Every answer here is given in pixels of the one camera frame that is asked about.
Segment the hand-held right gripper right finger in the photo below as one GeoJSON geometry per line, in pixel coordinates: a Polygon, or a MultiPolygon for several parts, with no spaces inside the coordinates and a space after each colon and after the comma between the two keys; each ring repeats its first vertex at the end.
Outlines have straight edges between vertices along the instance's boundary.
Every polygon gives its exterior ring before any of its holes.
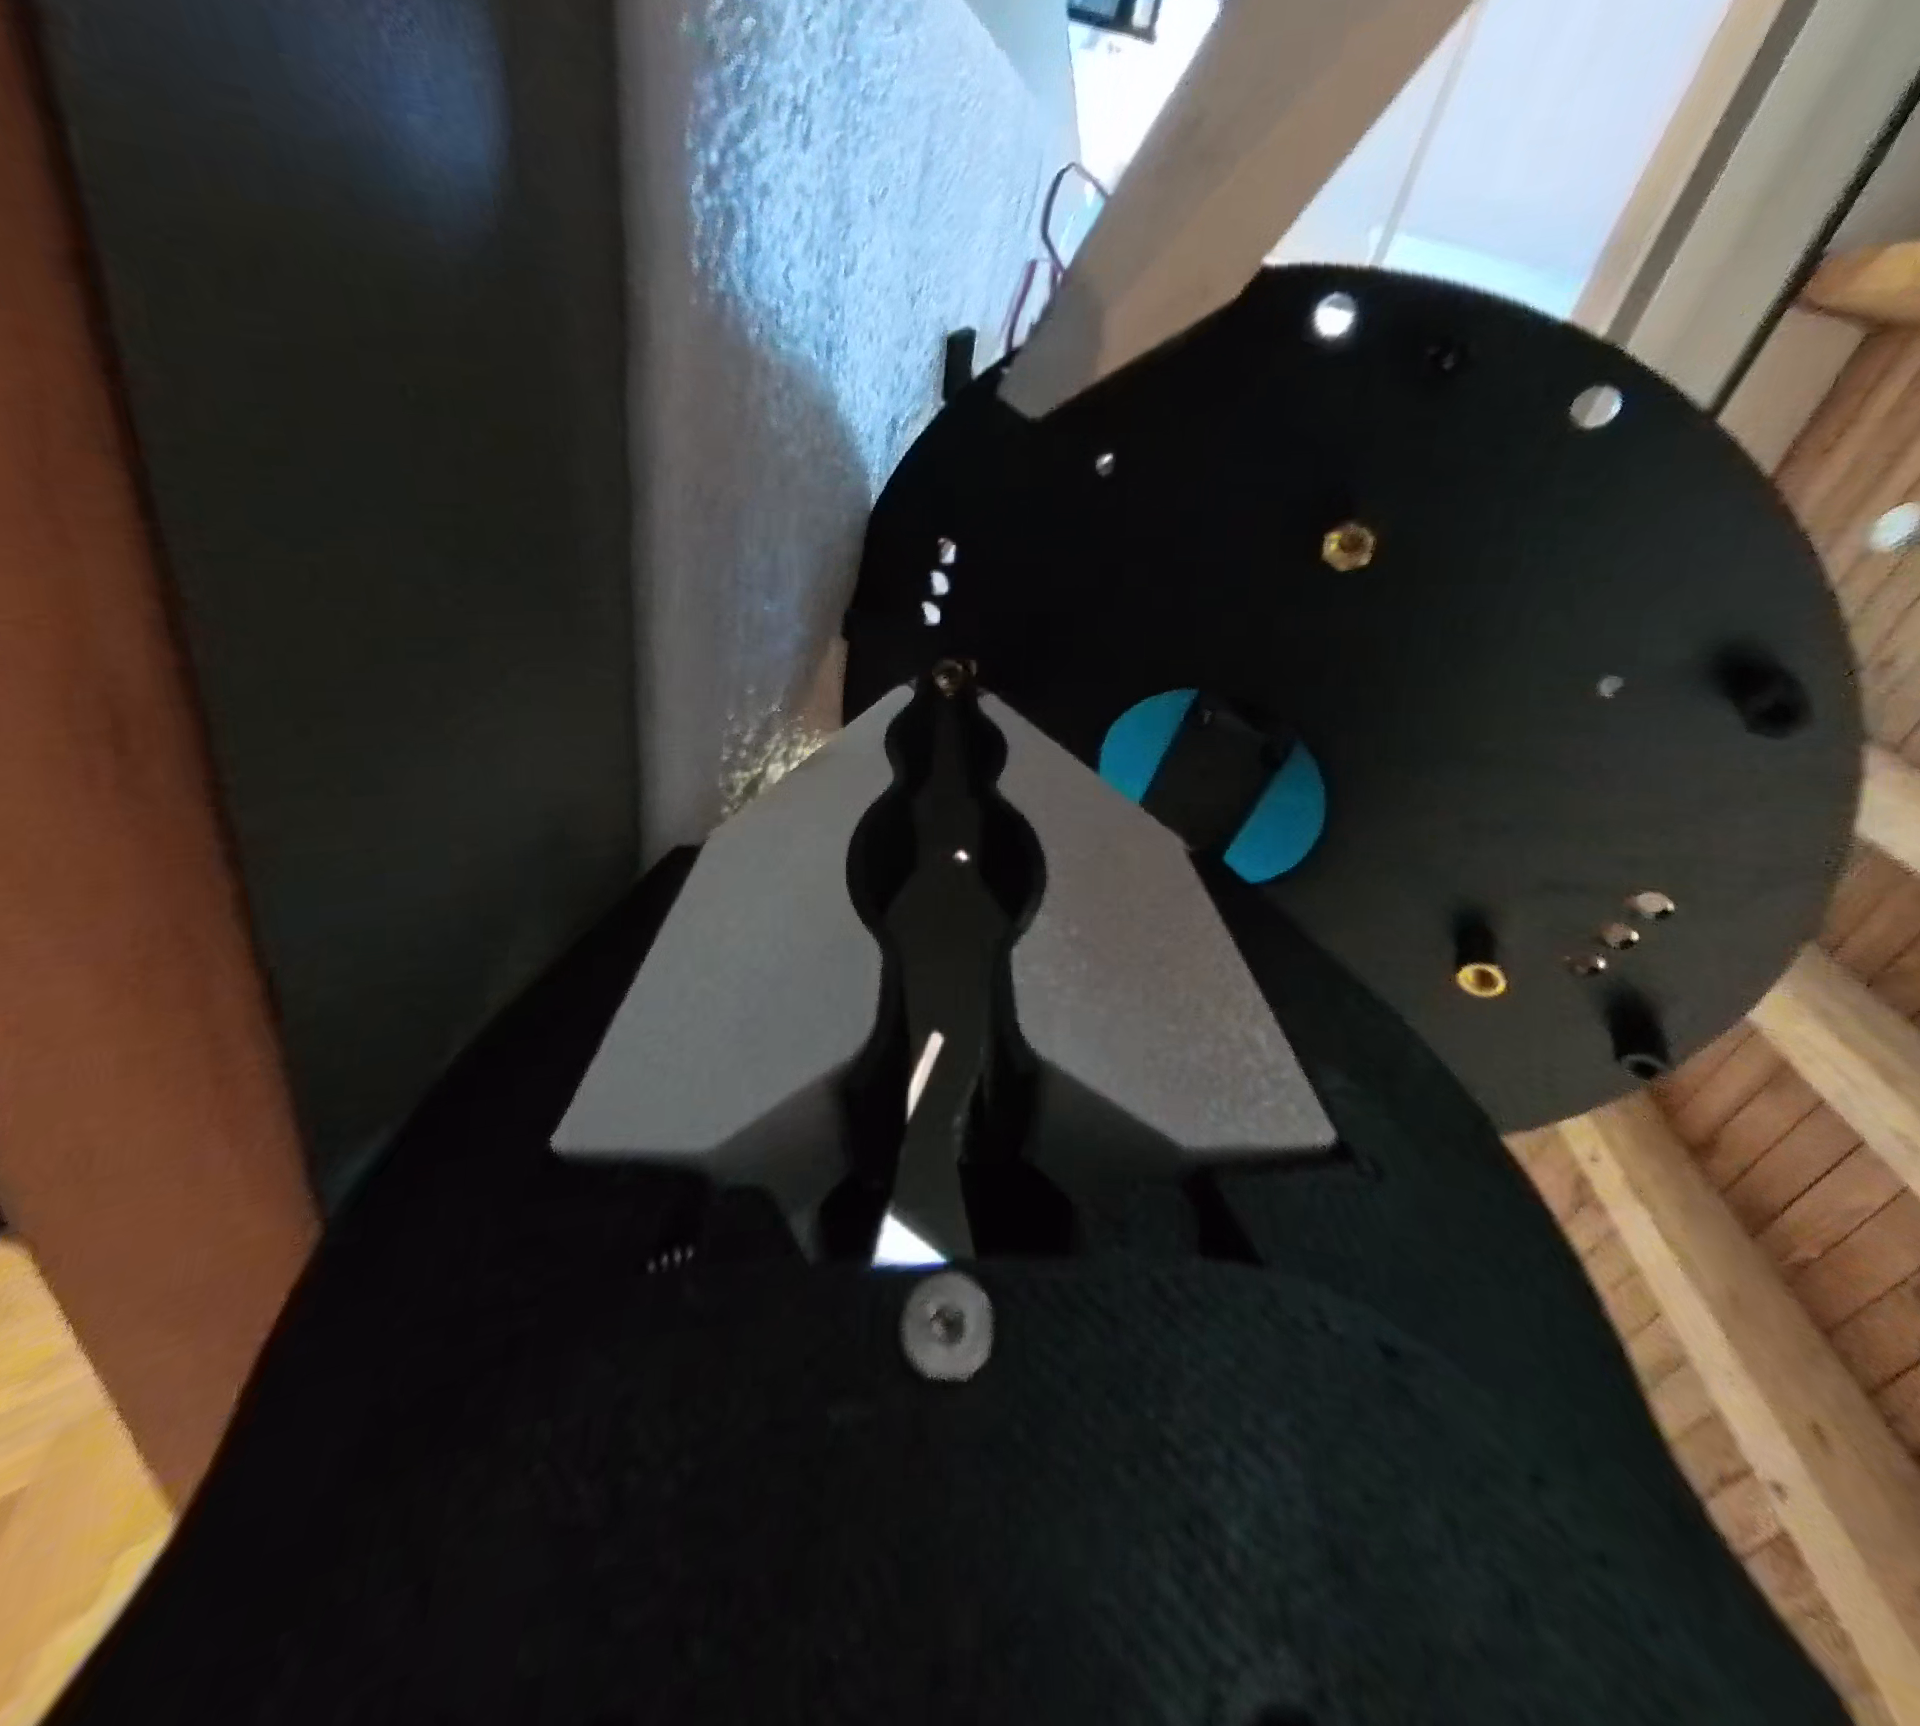
{"type": "Polygon", "coordinates": [[[1336,1129],[1193,855],[952,689],[952,1254],[1042,1256],[1148,1189],[1336,1129]]]}

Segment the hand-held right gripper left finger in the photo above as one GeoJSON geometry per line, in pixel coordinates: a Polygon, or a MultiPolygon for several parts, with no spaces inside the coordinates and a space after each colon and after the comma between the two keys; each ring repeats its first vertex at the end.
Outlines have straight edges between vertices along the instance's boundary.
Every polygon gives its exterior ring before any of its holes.
{"type": "Polygon", "coordinates": [[[696,849],[560,1114],[570,1161],[768,1191],[822,1257],[962,1256],[962,686],[889,693],[696,849]]]}

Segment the blue and black toy robot arm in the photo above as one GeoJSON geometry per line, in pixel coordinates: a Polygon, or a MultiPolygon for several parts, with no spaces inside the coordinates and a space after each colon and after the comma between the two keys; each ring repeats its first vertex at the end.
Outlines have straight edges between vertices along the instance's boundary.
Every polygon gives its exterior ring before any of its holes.
{"type": "Polygon", "coordinates": [[[983,373],[874,504],[844,710],[938,657],[1085,763],[1196,689],[1324,787],[1264,902],[1530,1132],[1815,938],[1860,803],[1812,543],[1689,393],[1537,308],[1267,265],[1045,417],[983,373]]]}

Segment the dark desk with wooden edge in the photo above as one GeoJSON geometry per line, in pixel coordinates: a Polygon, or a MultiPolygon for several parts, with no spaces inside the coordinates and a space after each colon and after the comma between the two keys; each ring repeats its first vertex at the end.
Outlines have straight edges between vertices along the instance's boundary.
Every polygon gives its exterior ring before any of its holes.
{"type": "Polygon", "coordinates": [[[193,1503],[639,858],[613,0],[4,0],[4,1210],[193,1503]]]}

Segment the grey foam mat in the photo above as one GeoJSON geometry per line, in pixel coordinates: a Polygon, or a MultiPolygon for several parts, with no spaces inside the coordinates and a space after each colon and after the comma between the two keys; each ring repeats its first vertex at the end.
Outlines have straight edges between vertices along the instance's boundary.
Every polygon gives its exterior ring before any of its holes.
{"type": "Polygon", "coordinates": [[[984,0],[615,0],[640,852],[834,717],[878,489],[1066,157],[984,0]]]}

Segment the white post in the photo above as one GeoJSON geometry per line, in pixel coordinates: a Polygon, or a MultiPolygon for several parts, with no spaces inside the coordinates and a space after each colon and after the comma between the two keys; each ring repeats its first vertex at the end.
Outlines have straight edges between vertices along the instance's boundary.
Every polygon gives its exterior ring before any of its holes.
{"type": "Polygon", "coordinates": [[[1234,297],[1481,0],[1222,0],[1004,398],[1042,417],[1234,297]]]}

